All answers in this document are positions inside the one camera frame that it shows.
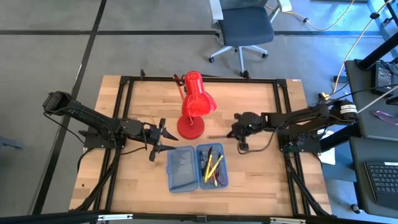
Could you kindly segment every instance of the lamp base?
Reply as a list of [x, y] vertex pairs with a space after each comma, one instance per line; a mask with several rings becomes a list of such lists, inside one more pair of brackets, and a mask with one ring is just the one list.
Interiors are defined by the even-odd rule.
[[205, 122], [201, 117], [192, 118], [193, 124], [186, 116], [181, 116], [177, 122], [177, 130], [181, 137], [185, 139], [196, 139], [201, 136], [205, 130]]

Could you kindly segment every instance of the desk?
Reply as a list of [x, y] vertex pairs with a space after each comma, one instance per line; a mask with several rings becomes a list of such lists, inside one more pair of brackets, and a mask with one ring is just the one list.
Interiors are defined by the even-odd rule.
[[[119, 76], [104, 76], [95, 110], [111, 116], [119, 86]], [[300, 80], [287, 80], [292, 110], [307, 106]], [[168, 131], [179, 141], [165, 139], [171, 146], [196, 146], [215, 140], [208, 135], [227, 134], [234, 122], [234, 113], [244, 111], [274, 112], [273, 87], [262, 83], [205, 82], [206, 91], [213, 96], [218, 108], [203, 117], [204, 134], [195, 140], [182, 139], [177, 132], [181, 116], [181, 97], [174, 82], [134, 82], [128, 118], [157, 124], [166, 118]], [[260, 148], [267, 143], [270, 133], [248, 137], [250, 146]], [[207, 214], [207, 215], [281, 215], [291, 216], [287, 176], [277, 139], [262, 152], [239, 155], [234, 139], [220, 139], [224, 146], [229, 185], [220, 190], [201, 190], [172, 194], [167, 185], [167, 153], [157, 154], [156, 161], [148, 160], [149, 151], [138, 151], [121, 157], [111, 206], [112, 212]], [[123, 151], [143, 146], [127, 140]], [[98, 181], [104, 149], [94, 149], [80, 166], [70, 208], [79, 206]], [[301, 154], [305, 183], [324, 210], [331, 212], [318, 159], [312, 154]], [[303, 212], [300, 191], [296, 187], [299, 211]], [[100, 208], [104, 208], [107, 186], [104, 188]]]
[[[349, 81], [351, 92], [358, 90], [365, 90], [371, 87], [371, 72], [360, 70], [353, 60], [345, 62], [346, 73]], [[398, 78], [395, 77], [395, 83], [398, 83]], [[357, 109], [365, 107], [368, 103], [375, 100], [379, 95], [375, 95], [370, 91], [364, 91], [353, 95], [354, 104]], [[364, 137], [369, 139], [380, 139], [386, 141], [398, 141], [395, 126], [382, 121], [373, 116], [373, 112], [380, 110], [389, 114], [397, 114], [398, 106], [387, 105], [386, 100], [379, 100], [375, 102], [368, 109], [364, 110], [358, 115], [359, 122], [357, 124], [347, 126], [342, 130], [332, 134], [330, 137], [322, 139], [322, 150], [329, 149], [341, 143], [348, 141], [351, 136]]]
[[353, 155], [358, 191], [358, 207], [371, 215], [398, 218], [397, 210], [378, 205], [373, 198], [371, 186], [364, 162], [369, 161], [398, 161], [398, 142], [389, 142], [372, 139], [351, 138], [349, 140]]

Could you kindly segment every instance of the chair seat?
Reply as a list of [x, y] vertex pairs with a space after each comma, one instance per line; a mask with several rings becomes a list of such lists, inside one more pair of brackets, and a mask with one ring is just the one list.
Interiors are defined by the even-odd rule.
[[271, 42], [274, 30], [263, 7], [223, 10], [219, 21], [225, 46], [249, 46]]

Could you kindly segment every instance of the black keyboard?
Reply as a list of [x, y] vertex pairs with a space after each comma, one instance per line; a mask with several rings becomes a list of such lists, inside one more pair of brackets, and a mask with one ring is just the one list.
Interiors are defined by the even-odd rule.
[[398, 210], [398, 162], [366, 162], [377, 204]]

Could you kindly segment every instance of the wooden table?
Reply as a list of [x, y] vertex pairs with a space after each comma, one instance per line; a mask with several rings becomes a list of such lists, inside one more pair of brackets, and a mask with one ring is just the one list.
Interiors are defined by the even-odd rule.
[[[112, 116], [118, 92], [119, 76], [106, 75], [99, 90], [95, 110]], [[292, 111], [307, 106], [300, 80], [287, 80]], [[166, 118], [166, 127], [179, 141], [163, 139], [171, 146], [193, 146], [220, 142], [224, 146], [229, 185], [225, 189], [173, 194], [169, 192], [166, 164], [167, 152], [148, 160], [149, 151], [141, 150], [121, 157], [112, 201], [112, 212], [207, 214], [207, 215], [280, 215], [291, 216], [289, 188], [282, 153], [276, 136], [268, 149], [240, 155], [235, 139], [211, 140], [209, 135], [227, 134], [234, 113], [245, 111], [275, 112], [273, 87], [262, 83], [209, 83], [205, 90], [213, 96], [217, 110], [203, 117], [204, 134], [195, 140], [180, 137], [177, 120], [181, 116], [181, 97], [174, 82], [134, 82], [128, 118], [158, 124]], [[284, 105], [282, 90], [281, 102]], [[252, 149], [267, 144], [271, 134], [262, 132], [248, 137]], [[143, 146], [127, 140], [124, 152]], [[76, 208], [89, 195], [100, 176], [104, 149], [87, 154], [80, 166], [70, 208]], [[300, 154], [305, 183], [318, 203], [331, 212], [322, 169], [312, 154]], [[100, 208], [104, 208], [108, 186], [104, 188]], [[300, 191], [296, 186], [299, 211], [303, 212]]]

